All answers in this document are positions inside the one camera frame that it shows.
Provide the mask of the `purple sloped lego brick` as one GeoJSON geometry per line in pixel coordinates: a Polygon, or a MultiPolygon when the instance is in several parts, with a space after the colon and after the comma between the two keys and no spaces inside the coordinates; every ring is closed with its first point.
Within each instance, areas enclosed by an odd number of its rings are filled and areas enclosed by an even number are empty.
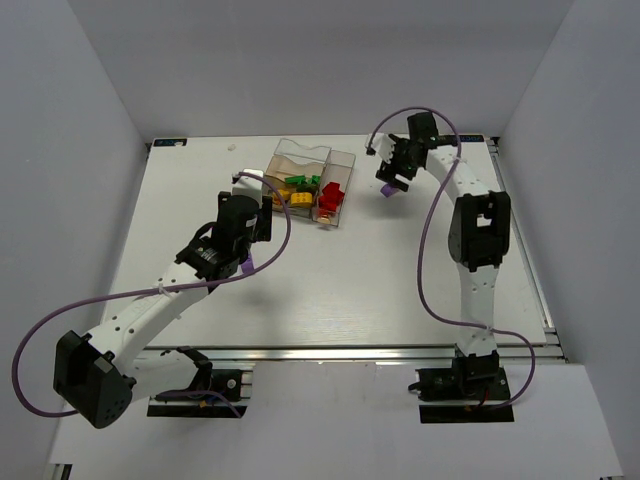
{"type": "Polygon", "coordinates": [[[385,197],[385,198],[389,198],[393,195],[395,195],[396,193],[399,192],[399,189],[390,185],[390,184],[384,184],[381,189],[380,189],[380,193],[385,197]]]}

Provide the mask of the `purple 2x4 lego brick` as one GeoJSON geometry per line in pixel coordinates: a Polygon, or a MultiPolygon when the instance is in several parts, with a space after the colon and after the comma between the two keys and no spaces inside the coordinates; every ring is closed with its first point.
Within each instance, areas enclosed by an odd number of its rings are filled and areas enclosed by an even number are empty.
{"type": "Polygon", "coordinates": [[[243,275],[251,275],[255,271],[255,265],[251,254],[247,256],[247,259],[240,265],[243,275]]]}

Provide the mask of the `yellow rounded lego brick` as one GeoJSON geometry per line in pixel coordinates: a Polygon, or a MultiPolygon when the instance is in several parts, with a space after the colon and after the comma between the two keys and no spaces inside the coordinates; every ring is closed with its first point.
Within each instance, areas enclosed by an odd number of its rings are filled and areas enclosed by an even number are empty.
{"type": "Polygon", "coordinates": [[[310,192],[294,192],[289,198],[289,206],[292,208],[309,209],[313,202],[313,194],[310,192]]]}

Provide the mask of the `green 2x2 lego brick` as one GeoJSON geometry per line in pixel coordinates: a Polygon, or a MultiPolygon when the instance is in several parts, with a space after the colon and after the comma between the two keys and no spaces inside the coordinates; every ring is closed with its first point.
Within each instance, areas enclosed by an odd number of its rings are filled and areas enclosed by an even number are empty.
{"type": "Polygon", "coordinates": [[[287,185],[300,185],[306,183],[306,177],[304,175],[290,176],[284,179],[287,185]]]}

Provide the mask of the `red 2x4 lego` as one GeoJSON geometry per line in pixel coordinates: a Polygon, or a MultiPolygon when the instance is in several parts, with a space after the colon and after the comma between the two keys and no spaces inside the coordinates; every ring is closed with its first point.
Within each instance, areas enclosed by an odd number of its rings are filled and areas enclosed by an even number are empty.
{"type": "Polygon", "coordinates": [[[322,193],[326,197],[340,197],[345,196],[345,193],[341,190],[341,185],[337,182],[329,182],[325,185],[322,193]]]}

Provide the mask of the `red curved lego brick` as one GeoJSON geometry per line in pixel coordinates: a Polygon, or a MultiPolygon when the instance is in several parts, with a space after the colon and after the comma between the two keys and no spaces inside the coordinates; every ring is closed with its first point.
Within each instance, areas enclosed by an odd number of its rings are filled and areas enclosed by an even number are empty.
{"type": "Polygon", "coordinates": [[[329,212],[330,214],[334,214],[337,212],[339,207],[339,202],[336,201],[333,197],[321,196],[318,199],[318,207],[321,211],[329,212]]]}

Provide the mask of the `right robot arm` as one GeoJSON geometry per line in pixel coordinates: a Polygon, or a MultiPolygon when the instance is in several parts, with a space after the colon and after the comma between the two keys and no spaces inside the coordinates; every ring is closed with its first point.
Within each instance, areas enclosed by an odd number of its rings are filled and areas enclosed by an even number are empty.
{"type": "Polygon", "coordinates": [[[366,143],[366,154],[378,156],[376,178],[389,196],[406,192],[408,182],[423,169],[439,187],[429,207],[420,238],[417,287],[419,299],[436,321],[459,329],[453,367],[472,379],[488,378],[499,369],[495,341],[494,297],[500,266],[510,246],[511,199],[504,191],[486,186],[463,160],[462,138],[438,131],[434,110],[415,107],[407,118],[409,136],[382,134],[376,126],[366,143]],[[446,195],[453,203],[447,237],[448,252],[460,282],[460,318],[448,319],[428,304],[423,286],[424,249],[436,206],[446,195]]]}

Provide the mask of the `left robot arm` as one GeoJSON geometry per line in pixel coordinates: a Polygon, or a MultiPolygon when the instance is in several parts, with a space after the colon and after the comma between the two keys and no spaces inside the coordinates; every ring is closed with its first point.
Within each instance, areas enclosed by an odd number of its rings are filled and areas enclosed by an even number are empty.
{"type": "Polygon", "coordinates": [[[218,214],[203,225],[147,294],[136,293],[115,317],[56,344],[54,390],[94,428],[113,424],[134,401],[205,386],[212,364],[192,347],[147,358],[141,352],[167,326],[235,277],[257,242],[271,239],[272,199],[222,192],[218,214]]]}

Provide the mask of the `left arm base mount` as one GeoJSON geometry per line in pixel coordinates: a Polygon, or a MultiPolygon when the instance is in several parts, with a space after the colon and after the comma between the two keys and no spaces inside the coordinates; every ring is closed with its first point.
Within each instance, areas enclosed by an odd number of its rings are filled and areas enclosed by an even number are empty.
{"type": "Polygon", "coordinates": [[[179,395],[160,393],[149,400],[148,417],[240,419],[246,412],[252,393],[253,370],[250,367],[217,367],[202,352],[178,347],[178,356],[189,359],[196,373],[183,389],[171,388],[179,395]]]}

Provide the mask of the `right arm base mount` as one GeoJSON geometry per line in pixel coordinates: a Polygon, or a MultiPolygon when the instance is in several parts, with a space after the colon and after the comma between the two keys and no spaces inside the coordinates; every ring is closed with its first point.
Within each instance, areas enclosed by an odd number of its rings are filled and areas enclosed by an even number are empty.
{"type": "Polygon", "coordinates": [[[497,352],[457,353],[447,368],[422,368],[408,391],[419,399],[423,424],[489,424],[515,421],[511,392],[497,352]]]}

